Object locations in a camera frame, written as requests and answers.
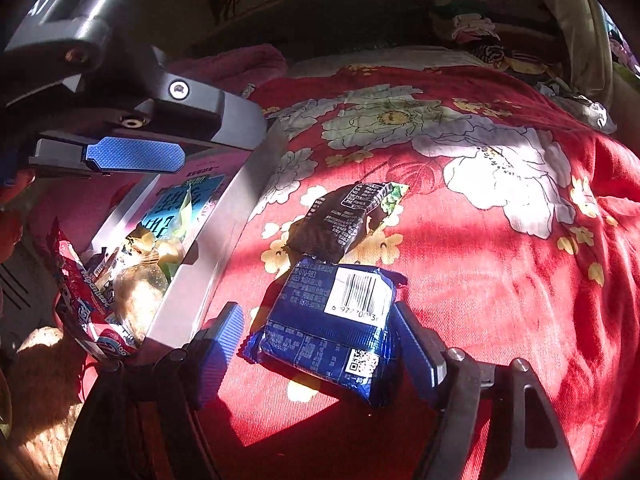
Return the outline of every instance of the pink snack package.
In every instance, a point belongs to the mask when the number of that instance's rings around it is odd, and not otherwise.
[[[56,279],[60,295],[70,314],[65,316],[63,323],[67,325],[77,321],[88,338],[108,356],[122,359],[137,352],[138,346],[130,329],[116,318],[60,230],[57,218],[47,237],[47,245],[58,271]],[[70,327],[70,333],[74,334],[73,327]]]

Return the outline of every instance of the qr code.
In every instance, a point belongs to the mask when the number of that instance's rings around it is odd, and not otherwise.
[[[372,352],[365,352],[364,350],[351,350],[347,365],[344,367],[344,371],[364,377],[366,379],[372,378],[373,373],[378,367],[379,357]]]

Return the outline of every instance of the white flower pattern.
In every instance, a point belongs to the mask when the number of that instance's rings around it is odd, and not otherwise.
[[[554,217],[574,221],[574,208],[558,193],[571,182],[571,166],[549,132],[471,115],[412,143],[425,156],[453,157],[444,167],[447,187],[478,209],[501,207],[517,232],[548,238]]]
[[[373,100],[341,110],[322,125],[322,138],[329,147],[345,150],[361,146],[366,150],[408,142],[428,133],[443,120],[462,117],[440,101],[417,101],[411,96]]]
[[[284,132],[289,140],[297,137],[300,133],[311,128],[318,122],[318,118],[332,110],[338,104],[366,104],[372,100],[392,99],[401,96],[411,96],[411,94],[422,93],[419,88],[412,86],[394,86],[389,84],[377,85],[369,88],[362,88],[345,92],[335,99],[309,99],[296,103],[289,108],[278,110],[270,115],[268,119],[278,118]]]
[[[263,240],[267,240],[268,238],[271,238],[274,234],[276,234],[279,230],[280,230],[279,224],[274,224],[273,222],[267,222],[264,225],[264,229],[262,230],[262,234],[260,236],[262,236]]]
[[[300,197],[300,203],[305,207],[311,207],[316,200],[327,194],[324,186],[313,186],[306,190],[306,193]]]
[[[309,160],[312,153],[311,148],[303,148],[295,153],[287,152],[284,154],[249,220],[262,213],[267,204],[275,202],[284,204],[289,199],[289,195],[300,187],[300,180],[313,174],[318,163]]]
[[[297,222],[298,220],[302,220],[305,217],[305,215],[298,215],[296,216],[293,220],[291,220],[290,222],[284,222],[284,224],[282,224],[282,227],[278,226],[280,231],[282,231],[283,233],[286,233],[289,231],[289,229],[291,229],[291,226],[293,224],[295,224],[295,222]]]
[[[284,133],[291,140],[316,124],[318,117],[335,110],[338,102],[336,99],[309,99],[308,101],[296,103],[289,108],[278,110],[268,115],[267,118],[278,118]]]

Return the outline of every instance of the chip bag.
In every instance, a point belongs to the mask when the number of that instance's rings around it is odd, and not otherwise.
[[[338,263],[393,214],[409,187],[395,182],[356,183],[318,198],[287,245],[301,254]]]
[[[123,358],[135,353],[138,345],[131,330],[117,319],[109,302],[96,287],[71,243],[60,230],[56,218],[47,244],[52,256],[55,278],[68,316],[63,323],[77,322],[88,338],[107,356]]]

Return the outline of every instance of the blue gripper pad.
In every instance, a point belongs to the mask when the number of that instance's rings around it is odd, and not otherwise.
[[[180,368],[187,400],[194,410],[215,398],[244,331],[242,308],[228,302],[210,328],[200,330],[186,346]]]
[[[400,339],[402,362],[411,377],[418,396],[433,409],[443,405],[441,388],[447,365],[441,352],[445,349],[433,330],[420,325],[406,304],[398,302],[390,312],[390,320]]]
[[[104,137],[89,144],[84,158],[98,171],[176,173],[184,166],[184,151],[178,144],[128,137]]]

